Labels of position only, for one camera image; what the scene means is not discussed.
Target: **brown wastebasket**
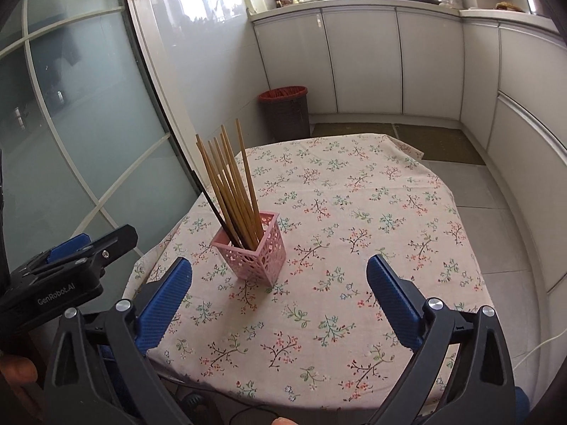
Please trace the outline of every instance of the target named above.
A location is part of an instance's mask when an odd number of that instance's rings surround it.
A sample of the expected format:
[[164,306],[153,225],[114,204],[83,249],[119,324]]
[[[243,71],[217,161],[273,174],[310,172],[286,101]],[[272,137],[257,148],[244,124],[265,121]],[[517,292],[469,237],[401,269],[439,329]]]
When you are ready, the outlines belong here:
[[270,89],[259,95],[258,101],[276,142],[310,137],[305,86]]

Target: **blue gripper pad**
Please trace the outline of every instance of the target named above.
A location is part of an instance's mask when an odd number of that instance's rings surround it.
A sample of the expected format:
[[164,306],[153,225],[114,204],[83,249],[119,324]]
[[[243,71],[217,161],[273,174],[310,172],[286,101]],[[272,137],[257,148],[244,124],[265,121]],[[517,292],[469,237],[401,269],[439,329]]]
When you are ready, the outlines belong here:
[[143,286],[146,291],[158,289],[138,316],[138,336],[135,343],[141,354],[145,355],[146,351],[159,345],[191,287],[192,276],[189,261],[179,257],[159,281]]
[[416,352],[423,343],[423,304],[417,287],[398,278],[379,254],[366,266],[366,279],[400,343]]
[[81,233],[71,239],[68,239],[64,243],[56,246],[51,250],[49,257],[47,257],[47,263],[52,264],[59,259],[67,257],[68,255],[74,254],[80,248],[84,248],[87,244],[91,242],[91,239],[86,233]]

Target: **table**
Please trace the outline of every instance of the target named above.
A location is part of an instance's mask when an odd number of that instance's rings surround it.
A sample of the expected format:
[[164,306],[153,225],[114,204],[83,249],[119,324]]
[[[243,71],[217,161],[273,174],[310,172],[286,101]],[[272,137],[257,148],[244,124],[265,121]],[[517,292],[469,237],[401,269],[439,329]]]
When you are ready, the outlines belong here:
[[[367,282],[382,254],[426,297],[455,309],[492,305],[443,182],[422,153],[387,135],[321,137],[247,151],[260,210],[280,213],[286,263],[273,287],[237,280],[209,246],[219,228],[201,194],[135,265],[124,297],[177,256],[193,284],[160,345],[165,372],[262,403],[375,408],[411,352],[399,345]],[[242,157],[237,164],[243,172]],[[439,398],[450,348],[430,399]]]

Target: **finger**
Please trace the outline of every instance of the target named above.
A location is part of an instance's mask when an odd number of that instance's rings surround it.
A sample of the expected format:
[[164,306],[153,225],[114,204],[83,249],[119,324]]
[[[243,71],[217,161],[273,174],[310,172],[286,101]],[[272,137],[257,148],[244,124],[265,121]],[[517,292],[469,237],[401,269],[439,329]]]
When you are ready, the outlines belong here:
[[31,384],[38,379],[35,365],[22,356],[0,356],[0,372],[10,386]]
[[27,392],[21,386],[13,386],[12,387],[13,393],[16,397],[20,400],[22,405],[26,408],[27,412],[33,415],[35,418],[39,420],[43,419],[43,415],[41,412],[41,407],[36,403],[36,401],[31,398]]
[[283,417],[278,417],[274,420],[271,425],[297,425],[294,421],[290,419],[284,419]]

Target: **cabinet door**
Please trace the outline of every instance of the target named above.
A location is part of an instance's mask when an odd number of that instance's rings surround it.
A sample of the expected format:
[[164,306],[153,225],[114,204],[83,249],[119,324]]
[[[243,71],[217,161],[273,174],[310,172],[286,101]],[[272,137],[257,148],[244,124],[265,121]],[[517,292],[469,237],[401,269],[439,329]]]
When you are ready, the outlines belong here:
[[[549,333],[559,334],[565,329],[567,315],[567,279],[560,282],[549,294]],[[567,355],[567,337],[559,337],[549,344],[549,373],[547,385],[555,378]]]
[[463,28],[457,18],[398,11],[408,115],[458,120],[463,96]]
[[567,151],[534,117],[500,96],[488,154],[518,201],[549,291],[567,272]]
[[497,22],[465,23],[461,121],[486,149],[498,95],[500,45]]
[[270,88],[307,86],[310,113],[336,113],[333,73],[321,13],[256,22],[254,28]]
[[527,29],[500,27],[500,90],[541,120],[567,145],[567,49]]
[[323,11],[339,113],[402,112],[402,55],[393,8]]

